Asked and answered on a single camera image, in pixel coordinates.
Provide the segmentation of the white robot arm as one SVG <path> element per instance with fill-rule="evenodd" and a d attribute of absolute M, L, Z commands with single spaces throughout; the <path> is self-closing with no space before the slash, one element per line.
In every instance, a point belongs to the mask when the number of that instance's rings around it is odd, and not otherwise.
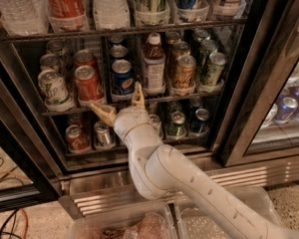
<path fill-rule="evenodd" d="M 165 144 L 150 123 L 142 86 L 135 84 L 132 104 L 120 111 L 92 104 L 129 151 L 129 169 L 139 194 L 148 200 L 179 190 L 232 239 L 299 239 L 299 230 L 280 227 L 260 216 L 214 182 L 175 147 Z"/>

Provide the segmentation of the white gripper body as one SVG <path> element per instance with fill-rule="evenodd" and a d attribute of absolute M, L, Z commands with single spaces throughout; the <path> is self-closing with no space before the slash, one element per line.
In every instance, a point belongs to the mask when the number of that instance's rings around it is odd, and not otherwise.
<path fill-rule="evenodd" d="M 120 110 L 114 121 L 114 131 L 121 140 L 125 140 L 130 132 L 141 137 L 152 136 L 153 127 L 148 111 L 138 106 Z"/>

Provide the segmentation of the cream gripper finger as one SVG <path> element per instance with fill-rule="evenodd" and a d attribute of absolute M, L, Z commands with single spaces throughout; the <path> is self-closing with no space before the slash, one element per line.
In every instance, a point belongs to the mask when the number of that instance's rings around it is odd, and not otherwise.
<path fill-rule="evenodd" d="M 142 85 L 139 82 L 135 82 L 135 90 L 132 96 L 132 105 L 136 107 L 145 108 L 145 98 Z"/>
<path fill-rule="evenodd" d="M 117 117 L 114 107 L 103 104 L 90 104 L 92 111 L 108 126 L 113 126 Z"/>

